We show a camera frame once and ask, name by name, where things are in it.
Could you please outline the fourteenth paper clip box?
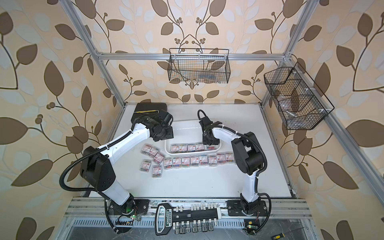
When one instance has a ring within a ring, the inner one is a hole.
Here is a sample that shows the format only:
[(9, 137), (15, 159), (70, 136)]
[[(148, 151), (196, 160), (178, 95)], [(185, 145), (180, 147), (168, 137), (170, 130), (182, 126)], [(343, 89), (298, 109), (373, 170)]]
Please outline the fourteenth paper clip box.
[(159, 165), (156, 165), (153, 167), (153, 171), (152, 171), (152, 177), (153, 178), (161, 178), (162, 177), (162, 174), (163, 174), (163, 168)]

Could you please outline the white plastic tray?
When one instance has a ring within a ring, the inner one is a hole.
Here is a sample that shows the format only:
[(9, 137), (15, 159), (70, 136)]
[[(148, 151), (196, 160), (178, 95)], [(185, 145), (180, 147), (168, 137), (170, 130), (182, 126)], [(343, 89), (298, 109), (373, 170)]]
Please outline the white plastic tray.
[(203, 142), (203, 131), (199, 124), (198, 120), (189, 120), (189, 121), (174, 121), (172, 123), (173, 128), (173, 139), (168, 139), (164, 141), (164, 149), (165, 152), (170, 156), (186, 156), (189, 154), (214, 154), (219, 151), (222, 147), (223, 142), (220, 141), (218, 145), (214, 145), (213, 150), (205, 149), (203, 151), (197, 152), (185, 152), (185, 153), (172, 153), (171, 147), (172, 145), (188, 145), (188, 144), (198, 144)]

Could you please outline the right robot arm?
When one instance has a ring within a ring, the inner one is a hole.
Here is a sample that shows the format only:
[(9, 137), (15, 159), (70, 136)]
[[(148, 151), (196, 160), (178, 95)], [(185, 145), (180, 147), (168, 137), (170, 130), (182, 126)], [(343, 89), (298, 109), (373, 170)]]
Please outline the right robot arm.
[(246, 226), (244, 230), (248, 235), (257, 235), (268, 222), (272, 212), (272, 200), (267, 193), (258, 190), (259, 175), (267, 170), (267, 157), (252, 132), (241, 134), (222, 122), (213, 122), (203, 110), (198, 110), (199, 124), (203, 133), (203, 144), (207, 146), (217, 145), (220, 141), (230, 144), (233, 149), (235, 163), (240, 171), (246, 174), (243, 190), (240, 195), (240, 206), (243, 215), (252, 216), (258, 213), (265, 201), (268, 200), (266, 218), (258, 227)]

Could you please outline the twelfth paper clip box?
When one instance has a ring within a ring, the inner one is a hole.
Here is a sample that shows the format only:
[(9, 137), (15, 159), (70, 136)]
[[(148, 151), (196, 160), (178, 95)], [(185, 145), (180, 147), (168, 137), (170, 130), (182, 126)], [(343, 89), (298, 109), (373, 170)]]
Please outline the twelfth paper clip box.
[(143, 147), (141, 148), (141, 153), (143, 155), (147, 155), (148, 156), (150, 154), (151, 149), (152, 149), (151, 145), (144, 144)]

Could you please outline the thirteenth paper clip box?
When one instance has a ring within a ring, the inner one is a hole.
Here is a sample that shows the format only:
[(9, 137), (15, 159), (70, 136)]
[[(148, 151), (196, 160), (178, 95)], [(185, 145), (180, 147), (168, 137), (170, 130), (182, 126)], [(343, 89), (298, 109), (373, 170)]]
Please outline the thirteenth paper clip box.
[(149, 172), (150, 169), (151, 169), (151, 165), (152, 165), (152, 162), (149, 161), (149, 160), (144, 160), (142, 163), (141, 163), (141, 166), (140, 166), (140, 171), (141, 172)]

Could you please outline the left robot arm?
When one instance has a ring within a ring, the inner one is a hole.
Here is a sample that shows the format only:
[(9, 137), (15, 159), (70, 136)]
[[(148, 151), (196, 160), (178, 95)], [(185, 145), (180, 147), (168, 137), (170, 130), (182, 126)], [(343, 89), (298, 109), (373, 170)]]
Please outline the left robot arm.
[[(98, 148), (87, 148), (81, 158), (63, 171), (59, 178), (60, 187), (68, 192), (96, 192), (102, 196), (108, 224), (116, 234), (121, 234), (122, 230), (109, 217), (108, 203), (123, 207), (122, 214), (128, 216), (133, 215), (138, 208), (134, 196), (116, 179), (113, 166), (125, 153), (144, 140), (152, 138), (158, 142), (172, 139), (173, 120), (173, 116), (165, 110), (141, 112), (127, 132)], [(81, 165), (80, 174), (90, 184), (88, 188), (73, 188), (65, 183), (65, 177), (77, 165)]]

